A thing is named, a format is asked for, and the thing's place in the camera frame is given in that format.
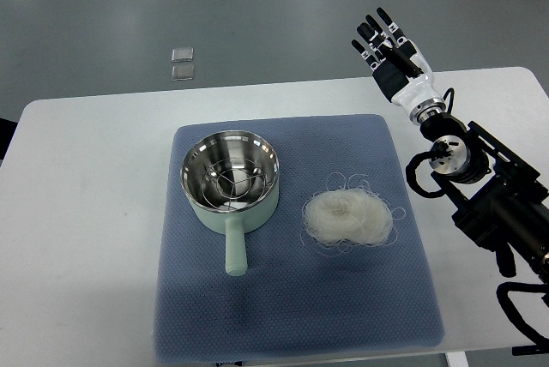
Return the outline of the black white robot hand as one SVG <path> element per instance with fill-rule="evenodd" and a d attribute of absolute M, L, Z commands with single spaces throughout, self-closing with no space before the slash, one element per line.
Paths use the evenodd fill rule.
<path fill-rule="evenodd" d="M 422 124 L 446 112 L 443 95 L 434 88 L 434 74 L 419 47 L 381 7 L 377 17 L 367 15 L 357 27 L 361 40 L 353 48 L 370 68 L 385 99 L 399 106 L 409 120 Z"/>

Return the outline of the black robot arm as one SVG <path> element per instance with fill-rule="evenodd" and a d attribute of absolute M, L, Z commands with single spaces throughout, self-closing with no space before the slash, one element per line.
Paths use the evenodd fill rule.
<path fill-rule="evenodd" d="M 455 91 L 418 116 L 419 130 L 431 149 L 408 163 L 407 184 L 416 194 L 446 196 L 455 205 L 455 226 L 496 258 L 505 282 L 496 290 L 499 305 L 514 327 L 531 340 L 515 356 L 546 354 L 548 339 L 514 305 L 513 292 L 548 300 L 547 188 L 539 172 L 479 124 L 455 118 Z"/>

